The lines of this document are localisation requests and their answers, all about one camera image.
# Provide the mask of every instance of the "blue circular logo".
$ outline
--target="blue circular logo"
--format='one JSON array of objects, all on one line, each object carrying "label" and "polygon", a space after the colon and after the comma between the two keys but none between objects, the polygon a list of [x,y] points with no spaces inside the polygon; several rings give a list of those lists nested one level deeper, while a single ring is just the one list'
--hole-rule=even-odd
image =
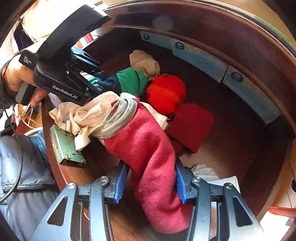
[{"label": "blue circular logo", "polygon": [[144,37],[144,39],[146,39],[146,40],[149,40],[149,39],[150,39],[150,37],[149,37],[148,34],[144,34],[143,37]]},{"label": "blue circular logo", "polygon": [[239,83],[241,83],[243,81],[243,77],[240,73],[238,72],[232,72],[231,73],[231,78]]},{"label": "blue circular logo", "polygon": [[177,49],[181,49],[181,50],[184,50],[185,49],[184,44],[181,43],[181,42],[176,42],[175,43],[175,46],[176,46]]}]

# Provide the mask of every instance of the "tissue box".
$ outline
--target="tissue box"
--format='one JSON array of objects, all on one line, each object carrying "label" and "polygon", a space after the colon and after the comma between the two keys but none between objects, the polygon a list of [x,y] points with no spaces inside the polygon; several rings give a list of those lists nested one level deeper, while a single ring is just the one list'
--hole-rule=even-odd
[{"label": "tissue box", "polygon": [[172,39],[170,37],[145,31],[140,31],[140,34],[144,41],[172,50]]},{"label": "tissue box", "polygon": [[280,115],[279,110],[271,100],[251,80],[234,67],[228,67],[223,84],[241,97],[265,124],[274,121]]},{"label": "tissue box", "polygon": [[185,42],[172,39],[173,54],[192,64],[221,83],[228,65],[210,53]]}]

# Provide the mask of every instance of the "blue rubber grip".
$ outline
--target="blue rubber grip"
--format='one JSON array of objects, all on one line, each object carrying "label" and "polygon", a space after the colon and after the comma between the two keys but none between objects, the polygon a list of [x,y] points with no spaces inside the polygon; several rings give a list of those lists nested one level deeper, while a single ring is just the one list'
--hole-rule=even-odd
[{"label": "blue rubber grip", "polygon": [[124,185],[128,177],[128,171],[129,171],[129,166],[126,163],[123,164],[116,182],[115,195],[114,195],[114,201],[116,203],[118,203],[119,200],[122,199]]},{"label": "blue rubber grip", "polygon": [[175,164],[175,167],[176,167],[176,178],[177,178],[177,193],[178,193],[179,199],[181,199],[182,203],[185,204],[188,199],[187,194],[186,194],[185,182],[182,177],[180,168],[177,165],[177,162]]}]

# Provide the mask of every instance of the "bolt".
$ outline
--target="bolt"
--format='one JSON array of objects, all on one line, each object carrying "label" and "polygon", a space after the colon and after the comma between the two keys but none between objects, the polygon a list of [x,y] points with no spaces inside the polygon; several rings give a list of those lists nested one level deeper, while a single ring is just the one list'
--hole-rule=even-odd
[{"label": "bolt", "polygon": [[73,189],[75,186],[76,186],[75,183],[69,183],[69,184],[68,184],[68,188],[69,188],[69,189]]},{"label": "bolt", "polygon": [[103,182],[103,183],[107,182],[108,180],[109,180],[109,177],[107,177],[107,176],[101,176],[100,177],[100,181]]},{"label": "bolt", "polygon": [[227,189],[232,189],[232,188],[233,188],[233,185],[232,185],[231,183],[226,183],[226,184],[225,184],[225,187],[226,187]]},{"label": "bolt", "polygon": [[202,179],[200,177],[193,177],[192,180],[195,182],[195,183],[199,183]]}]

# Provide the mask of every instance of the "human hand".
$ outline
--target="human hand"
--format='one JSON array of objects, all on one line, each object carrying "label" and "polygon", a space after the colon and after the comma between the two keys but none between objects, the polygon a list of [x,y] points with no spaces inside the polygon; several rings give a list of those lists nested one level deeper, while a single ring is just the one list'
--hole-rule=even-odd
[{"label": "human hand", "polygon": [[[33,71],[22,65],[19,62],[19,58],[20,55],[17,55],[10,61],[4,76],[7,87],[14,92],[19,90],[23,81],[36,86],[33,81]],[[38,90],[31,99],[31,107],[36,107],[39,102],[48,95],[48,93],[49,92],[47,90]]]}]

